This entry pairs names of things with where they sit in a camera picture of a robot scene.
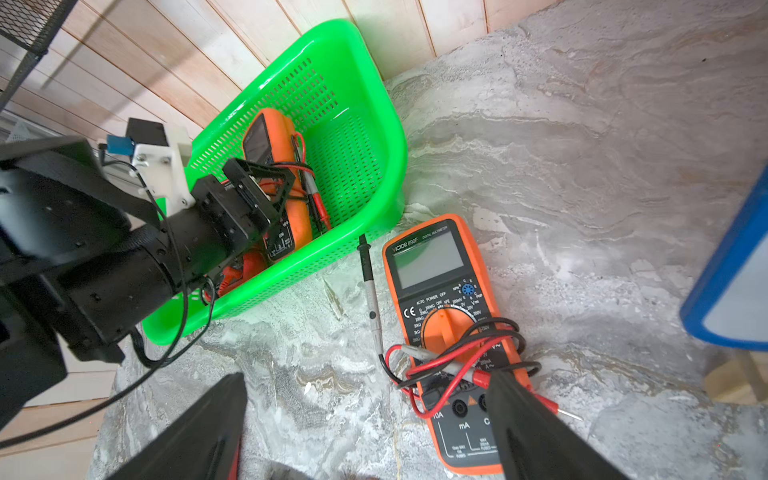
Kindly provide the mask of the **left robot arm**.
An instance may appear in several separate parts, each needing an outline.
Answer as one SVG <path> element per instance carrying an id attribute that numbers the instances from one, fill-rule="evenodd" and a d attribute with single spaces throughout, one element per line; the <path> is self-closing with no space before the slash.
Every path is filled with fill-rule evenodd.
<path id="1" fill-rule="evenodd" d="M 82 137 L 1 148 L 1 420 L 67 376 L 63 351 L 120 363 L 121 341 L 276 230 L 290 170 L 232 158 L 161 209 L 106 179 Z"/>

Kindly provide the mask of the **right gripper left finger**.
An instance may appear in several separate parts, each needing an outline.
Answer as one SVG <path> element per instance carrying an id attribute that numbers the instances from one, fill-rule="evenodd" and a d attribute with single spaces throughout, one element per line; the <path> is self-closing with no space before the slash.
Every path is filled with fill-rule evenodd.
<path id="1" fill-rule="evenodd" d="M 246 405 L 244 375 L 226 375 L 111 477 L 227 479 Z"/>

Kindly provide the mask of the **large red multimeter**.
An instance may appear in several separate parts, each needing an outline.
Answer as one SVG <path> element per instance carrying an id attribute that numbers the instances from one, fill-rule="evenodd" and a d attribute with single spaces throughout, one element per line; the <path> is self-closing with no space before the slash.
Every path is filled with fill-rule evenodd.
<path id="1" fill-rule="evenodd" d="M 231 468 L 229 470 L 228 480 L 238 480 L 239 462 L 240 462 L 241 442 L 238 442 L 234 452 Z"/>

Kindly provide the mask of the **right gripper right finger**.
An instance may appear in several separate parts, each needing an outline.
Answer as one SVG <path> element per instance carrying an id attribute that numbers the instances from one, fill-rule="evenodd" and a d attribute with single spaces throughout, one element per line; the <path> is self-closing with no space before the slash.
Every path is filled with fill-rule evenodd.
<path id="1" fill-rule="evenodd" d="M 623 479 L 508 373 L 490 376 L 486 405 L 507 479 Z"/>

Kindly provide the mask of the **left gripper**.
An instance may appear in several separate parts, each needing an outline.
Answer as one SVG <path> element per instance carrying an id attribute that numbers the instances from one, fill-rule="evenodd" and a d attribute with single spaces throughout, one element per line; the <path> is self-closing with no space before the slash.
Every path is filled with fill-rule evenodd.
<path id="1" fill-rule="evenodd" d="M 199 285 L 205 276 L 218 286 L 224 268 L 260 244 L 280 219 L 245 160 L 228 160 L 223 172 L 224 182 L 213 175 L 198 179 L 191 191 L 194 206 L 163 221 L 168 254 L 155 257 L 175 288 Z"/>

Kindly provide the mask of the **orange Victor multimeter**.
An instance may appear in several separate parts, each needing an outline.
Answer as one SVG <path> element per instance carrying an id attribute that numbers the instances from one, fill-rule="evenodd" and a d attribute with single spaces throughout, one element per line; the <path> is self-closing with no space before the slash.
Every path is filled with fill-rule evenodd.
<path id="1" fill-rule="evenodd" d="M 451 472 L 502 471 L 487 389 L 494 372 L 531 390 L 541 365 L 525 361 L 517 322 L 502 316 L 487 268 L 464 219 L 445 214 L 390 240 L 382 250 L 403 341 L 380 361 L 427 424 Z"/>

